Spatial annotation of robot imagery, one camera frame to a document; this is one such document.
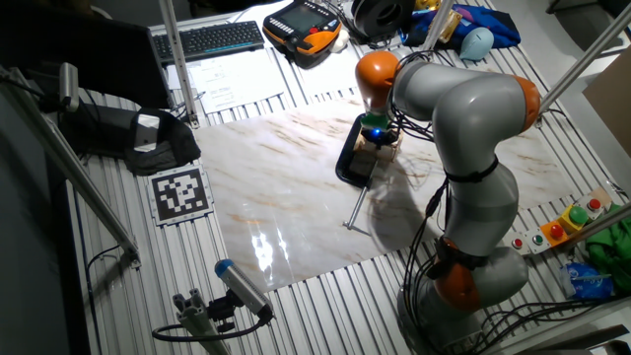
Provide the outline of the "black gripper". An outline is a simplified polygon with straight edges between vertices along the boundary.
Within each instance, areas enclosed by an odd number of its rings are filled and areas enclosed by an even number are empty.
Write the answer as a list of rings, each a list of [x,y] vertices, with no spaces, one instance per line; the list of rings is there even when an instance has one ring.
[[[398,140],[398,133],[393,129],[362,127],[360,133],[366,141],[371,142],[376,146],[391,145]]]

